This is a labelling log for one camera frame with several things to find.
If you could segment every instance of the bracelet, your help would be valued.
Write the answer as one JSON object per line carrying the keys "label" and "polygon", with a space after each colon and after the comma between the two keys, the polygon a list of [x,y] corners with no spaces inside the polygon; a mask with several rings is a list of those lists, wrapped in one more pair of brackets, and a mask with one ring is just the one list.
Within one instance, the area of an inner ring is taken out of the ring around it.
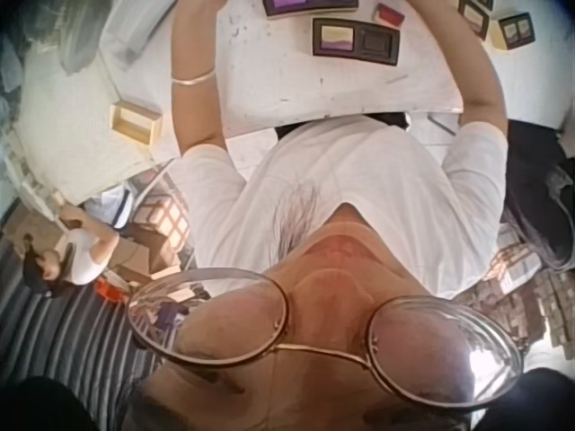
{"label": "bracelet", "polygon": [[200,76],[199,78],[196,79],[190,79],[189,81],[185,81],[182,79],[176,79],[176,78],[172,78],[172,84],[178,84],[178,85],[186,85],[188,87],[191,87],[192,85],[198,85],[201,84],[205,81],[207,81],[208,79],[212,78],[216,76],[216,69],[212,69],[209,72],[207,72],[205,75]]}

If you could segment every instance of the person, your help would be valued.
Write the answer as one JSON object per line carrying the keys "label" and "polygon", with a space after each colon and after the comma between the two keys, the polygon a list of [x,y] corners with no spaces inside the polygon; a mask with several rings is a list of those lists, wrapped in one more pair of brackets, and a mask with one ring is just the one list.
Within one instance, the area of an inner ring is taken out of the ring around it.
{"label": "person", "polygon": [[[405,391],[394,391],[399,399],[382,393],[398,382],[378,385],[357,367],[369,345],[363,371],[391,357],[386,366],[396,376],[430,390],[413,398],[469,387],[473,346],[452,336],[453,320],[434,320],[432,308],[416,320],[401,312],[369,316],[386,303],[438,306],[432,296],[445,298],[442,309],[455,307],[448,300],[490,263],[505,195],[508,118],[491,61],[447,1],[406,1],[437,40],[464,101],[445,161],[397,127],[351,116],[295,129],[247,182],[227,152],[215,73],[217,14],[226,0],[177,4],[172,112],[199,271],[260,274],[250,277],[280,287],[290,312],[274,320],[263,310],[269,289],[216,283],[209,272],[203,286],[212,299],[182,324],[179,355],[137,388],[125,431],[462,429],[406,408]],[[378,336],[362,337],[378,319]],[[264,327],[291,344],[248,361],[240,352]],[[183,355],[214,368],[195,373]],[[222,358],[236,355],[225,369]],[[467,390],[459,393],[468,400]]]}
{"label": "person", "polygon": [[65,205],[59,217],[81,226],[66,234],[62,250],[36,251],[33,238],[25,238],[24,283],[32,292],[48,297],[62,295],[70,286],[94,281],[108,265],[119,241],[116,231],[82,208]]}

